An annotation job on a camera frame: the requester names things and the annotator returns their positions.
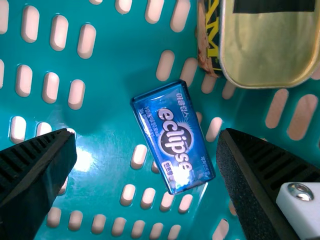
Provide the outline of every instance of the yellow label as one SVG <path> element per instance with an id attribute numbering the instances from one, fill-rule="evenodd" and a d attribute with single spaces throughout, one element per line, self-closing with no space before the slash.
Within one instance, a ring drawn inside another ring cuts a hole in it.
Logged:
<path id="1" fill-rule="evenodd" d="M 218 58 L 219 56 L 219 48 L 214 43 L 214 38 L 219 31 L 219 17 L 214 16 L 214 13 L 217 11 L 217 7 L 219 6 L 219 1 L 220 0 L 208 0 L 208 10 L 205 14 L 205 27 L 208 34 L 208 43 L 212 46 L 212 48 L 208 48 L 207 50 L 207 56 L 209 58 Z"/>

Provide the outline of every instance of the basket slot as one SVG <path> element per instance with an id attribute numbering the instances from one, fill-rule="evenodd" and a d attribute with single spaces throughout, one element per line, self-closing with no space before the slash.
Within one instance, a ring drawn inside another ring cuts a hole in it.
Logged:
<path id="1" fill-rule="evenodd" d="M 288 96 L 289 92 L 286 89 L 280 89 L 274 94 L 274 97 L 270 104 L 270 108 L 265 118 L 265 125 L 269 129 L 274 129 L 278 126 Z"/>
<path id="2" fill-rule="evenodd" d="M 205 139 L 208 142 L 214 142 L 220 132 L 222 126 L 222 119 L 220 117 L 214 117 L 209 125 L 208 131 L 206 132 Z"/>
<path id="3" fill-rule="evenodd" d="M 292 140 L 298 141 L 304 138 L 317 104 L 318 98 L 313 94 L 307 94 L 300 98 L 286 131 Z"/>
<path id="4" fill-rule="evenodd" d="M 4 85 L 4 75 L 5 75 L 5 63 L 0 59 L 0 89 Z"/>
<path id="5" fill-rule="evenodd" d="M 194 197 L 191 194 L 187 194 L 183 196 L 178 209 L 179 213 L 185 214 L 189 210 L 193 198 Z"/>
<path id="6" fill-rule="evenodd" d="M 68 105 L 73 110 L 79 110 L 82 107 L 85 97 L 86 85 L 80 80 L 73 80 L 70 86 Z"/>
<path id="7" fill-rule="evenodd" d="M 157 222 L 152 226 L 149 238 L 155 240 L 160 238 L 164 225 L 161 222 Z"/>
<path id="8" fill-rule="evenodd" d="M 52 132 L 52 127 L 47 122 L 40 122 L 36 127 L 36 136 L 41 136 Z"/>
<path id="9" fill-rule="evenodd" d="M 201 85 L 201 91 L 204 94 L 209 94 L 213 91 L 214 86 L 216 84 L 216 78 L 213 76 L 210 76 L 209 74 L 204 75 L 202 85 Z"/>
<path id="10" fill-rule="evenodd" d="M 9 3 L 7 0 L 0 0 L 0 34 L 8 30 Z"/>
<path id="11" fill-rule="evenodd" d="M 44 77 L 42 98 L 48 104 L 53 104 L 57 100 L 59 89 L 59 76 L 54 72 L 48 72 Z"/>
<path id="12" fill-rule="evenodd" d="M 27 65 L 20 65 L 17 69 L 15 91 L 21 97 L 28 97 L 31 92 L 33 72 Z"/>
<path id="13" fill-rule="evenodd" d="M 122 190 L 120 203 L 123 206 L 129 206 L 132 204 L 136 192 L 136 187 L 132 184 L 127 184 Z"/>
<path id="14" fill-rule="evenodd" d="M 160 56 L 158 67 L 156 69 L 156 78 L 159 81 L 166 81 L 170 77 L 172 67 L 175 61 L 175 54 L 171 50 L 165 50 Z"/>
<path id="15" fill-rule="evenodd" d="M 117 217 L 114 220 L 113 226 L 112 226 L 112 231 L 111 234 L 114 237 L 118 237 L 121 236 L 124 229 L 125 229 L 125 224 L 126 224 L 127 220 L 124 219 L 123 217 Z"/>
<path id="16" fill-rule="evenodd" d="M 236 91 L 236 86 L 233 85 L 231 82 L 226 81 L 225 85 L 224 85 L 224 88 L 222 90 L 222 97 L 225 100 L 229 100 L 230 98 L 232 98 L 232 96 L 234 95 L 235 91 Z"/>
<path id="17" fill-rule="evenodd" d="M 130 12 L 132 0 L 115 0 L 115 9 L 120 14 L 127 14 Z"/>
<path id="18" fill-rule="evenodd" d="M 60 224 L 60 218 L 61 209 L 53 206 L 46 217 L 46 225 L 50 228 L 56 228 Z"/>
<path id="19" fill-rule="evenodd" d="M 10 139 L 13 143 L 19 144 L 25 140 L 27 122 L 21 116 L 15 116 L 11 120 Z"/>
<path id="20" fill-rule="evenodd" d="M 140 206 L 142 209 L 149 209 L 152 206 L 152 203 L 154 202 L 154 198 L 156 195 L 156 190 L 154 190 L 152 187 L 147 188 L 144 190 Z"/>
<path id="21" fill-rule="evenodd" d="M 34 6 L 26 6 L 23 10 L 21 37 L 27 43 L 34 43 L 38 38 L 40 14 Z"/>
<path id="22" fill-rule="evenodd" d="M 189 57 L 185 60 L 180 79 L 186 82 L 186 85 L 189 87 L 194 81 L 194 77 L 198 68 L 198 61 L 194 57 Z"/>
<path id="23" fill-rule="evenodd" d="M 185 28 L 190 7 L 190 0 L 176 1 L 170 23 L 172 31 L 179 33 Z"/>
<path id="24" fill-rule="evenodd" d="M 103 214 L 97 214 L 93 218 L 93 223 L 91 227 L 91 232 L 93 234 L 101 234 L 105 228 L 106 216 Z"/>
<path id="25" fill-rule="evenodd" d="M 89 59 L 94 52 L 97 31 L 94 26 L 87 23 L 81 27 L 78 42 L 78 55 L 80 58 Z"/>
<path id="26" fill-rule="evenodd" d="M 155 161 L 152 162 L 151 171 L 154 172 L 155 174 L 159 173 L 159 169 L 158 169 Z"/>
<path id="27" fill-rule="evenodd" d="M 68 228 L 71 231 L 78 231 L 81 227 L 83 213 L 81 211 L 75 210 L 70 214 Z"/>
<path id="28" fill-rule="evenodd" d="M 145 163 L 146 155 L 147 147 L 143 144 L 137 145 L 133 150 L 130 164 L 131 167 L 136 170 L 142 168 Z"/>
<path id="29" fill-rule="evenodd" d="M 164 3 L 165 0 L 148 0 L 144 16 L 148 23 L 155 24 L 159 21 Z"/>
<path id="30" fill-rule="evenodd" d="M 175 196 L 170 195 L 167 191 L 163 194 L 161 204 L 160 204 L 160 211 L 167 212 L 170 210 L 172 203 L 174 201 Z"/>
<path id="31" fill-rule="evenodd" d="M 133 224 L 131 237 L 133 239 L 138 239 L 141 237 L 142 233 L 144 232 L 146 223 L 142 220 L 138 220 Z"/>
<path id="32" fill-rule="evenodd" d="M 173 225 L 170 229 L 169 235 L 168 235 L 168 240 L 176 240 L 179 236 L 179 232 L 181 230 L 180 225 Z"/>
<path id="33" fill-rule="evenodd" d="M 212 240 L 224 240 L 229 231 L 229 223 L 226 219 L 221 219 L 218 226 L 214 230 Z"/>
<path id="34" fill-rule="evenodd" d="M 52 20 L 50 45 L 56 51 L 62 51 L 66 47 L 69 23 L 62 16 L 57 15 Z"/>

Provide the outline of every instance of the black label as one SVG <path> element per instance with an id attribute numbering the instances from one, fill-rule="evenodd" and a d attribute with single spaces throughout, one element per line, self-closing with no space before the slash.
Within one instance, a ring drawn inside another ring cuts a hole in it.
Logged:
<path id="1" fill-rule="evenodd" d="M 315 6 L 316 0 L 234 0 L 233 13 L 314 12 Z"/>

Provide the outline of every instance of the metal tin can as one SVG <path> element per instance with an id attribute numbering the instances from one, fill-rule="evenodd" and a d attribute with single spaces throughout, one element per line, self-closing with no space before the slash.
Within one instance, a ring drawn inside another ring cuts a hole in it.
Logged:
<path id="1" fill-rule="evenodd" d="M 221 76 L 219 63 L 220 0 L 198 0 L 197 45 L 198 64 L 207 74 Z"/>
<path id="2" fill-rule="evenodd" d="M 236 86 L 297 86 L 320 63 L 320 0 L 221 0 L 219 47 Z"/>

